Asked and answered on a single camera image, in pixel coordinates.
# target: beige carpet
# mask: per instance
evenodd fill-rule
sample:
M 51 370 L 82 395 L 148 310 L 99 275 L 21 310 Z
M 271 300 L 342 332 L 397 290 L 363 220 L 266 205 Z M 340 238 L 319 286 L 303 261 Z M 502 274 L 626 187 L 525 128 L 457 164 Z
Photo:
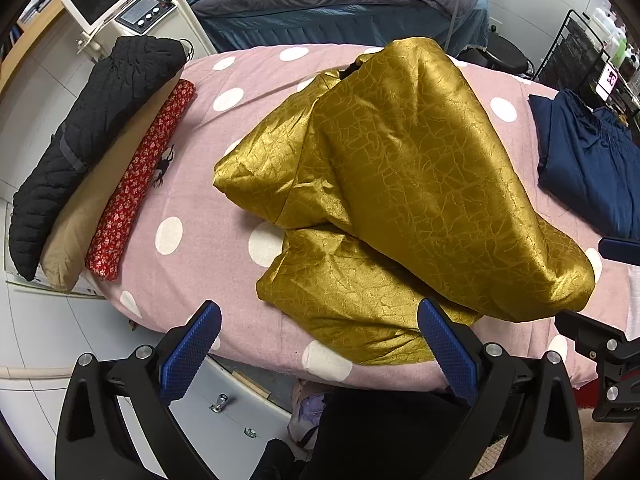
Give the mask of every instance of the beige carpet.
M 623 441 L 631 424 L 594 422 L 591 410 L 580 410 L 580 423 L 584 443 L 584 480 L 592 480 Z M 489 471 L 495 465 L 502 446 L 504 440 L 486 450 L 472 478 Z

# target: blue gripper pad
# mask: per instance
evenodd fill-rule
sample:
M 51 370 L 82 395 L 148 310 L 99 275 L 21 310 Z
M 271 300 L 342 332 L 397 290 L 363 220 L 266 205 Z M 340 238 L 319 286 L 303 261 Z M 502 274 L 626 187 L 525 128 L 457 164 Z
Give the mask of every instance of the blue gripper pad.
M 418 306 L 418 327 L 453 393 L 473 406 L 478 398 L 476 363 L 429 300 L 422 300 Z
M 213 301 L 189 321 L 187 333 L 160 370 L 159 395 L 167 404 L 184 397 L 211 345 L 220 333 L 222 313 Z

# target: black stool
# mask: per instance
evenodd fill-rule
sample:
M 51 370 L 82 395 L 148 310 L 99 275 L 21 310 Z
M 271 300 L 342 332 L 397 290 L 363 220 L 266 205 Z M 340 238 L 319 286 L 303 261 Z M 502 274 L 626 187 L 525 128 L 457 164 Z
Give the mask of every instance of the black stool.
M 480 54 L 488 61 L 487 68 L 491 70 L 513 75 L 524 74 L 529 70 L 529 60 L 520 49 L 495 32 L 489 32 L 487 48 L 480 51 Z

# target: bed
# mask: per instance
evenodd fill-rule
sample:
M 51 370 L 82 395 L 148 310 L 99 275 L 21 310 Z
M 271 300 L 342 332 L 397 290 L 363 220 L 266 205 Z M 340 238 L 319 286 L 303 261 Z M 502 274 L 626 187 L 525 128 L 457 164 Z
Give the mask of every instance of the bed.
M 182 325 L 202 304 L 216 301 L 223 327 L 211 351 L 316 381 L 397 390 L 444 386 L 435 362 L 361 366 L 329 350 L 273 306 L 258 300 L 255 283 L 280 253 L 282 232 L 241 210 L 212 186 L 219 160 L 287 96 L 329 67 L 347 66 L 378 47 L 336 44 L 256 47 L 193 61 L 182 78 L 197 96 L 171 140 L 162 185 L 151 187 L 123 254 L 120 275 L 96 286 L 123 314 L 154 330 Z M 505 73 L 452 62 L 462 71 L 507 149 L 536 211 L 571 236 L 589 257 L 596 288 L 584 313 L 637 336 L 635 267 L 602 260 L 600 236 L 537 186 L 537 139 L 530 94 L 555 90 Z M 510 353 L 566 356 L 574 386 L 596 377 L 595 364 L 576 354 L 552 319 L 514 324 L 483 317 L 473 330 Z
M 444 45 L 451 8 L 434 0 L 200 0 L 192 8 L 216 50 L 259 45 L 350 43 L 383 46 L 412 36 Z M 485 48 L 488 3 L 475 0 L 458 13 L 449 53 Z

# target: polka dot bedsheet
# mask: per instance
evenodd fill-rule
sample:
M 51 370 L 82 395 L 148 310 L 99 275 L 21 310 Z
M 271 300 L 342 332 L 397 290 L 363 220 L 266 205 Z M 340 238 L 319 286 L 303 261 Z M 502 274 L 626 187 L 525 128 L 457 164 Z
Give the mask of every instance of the polka dot bedsheet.
M 225 358 L 315 381 L 367 388 L 433 390 L 446 382 L 437 363 L 361 366 L 329 350 L 277 308 L 260 301 L 255 282 L 282 248 L 282 231 L 230 202 L 212 185 L 213 166 L 287 96 L 321 70 L 347 66 L 379 48 L 310 44 L 257 47 L 193 61 L 182 78 L 196 98 L 170 141 L 172 160 L 151 187 L 122 258 L 120 276 L 100 282 L 105 297 L 143 326 L 165 332 L 182 325 L 204 300 L 219 304 L 223 324 L 211 351 Z M 596 273 L 584 313 L 622 330 L 630 316 L 629 269 L 602 260 L 600 237 L 537 186 L 538 142 L 530 94 L 556 92 L 505 73 L 453 63 L 486 109 L 531 203 L 583 248 Z M 576 386 L 595 366 L 558 335 L 552 319 L 514 324 L 489 317 L 473 330 L 511 354 L 538 358 L 555 349 Z

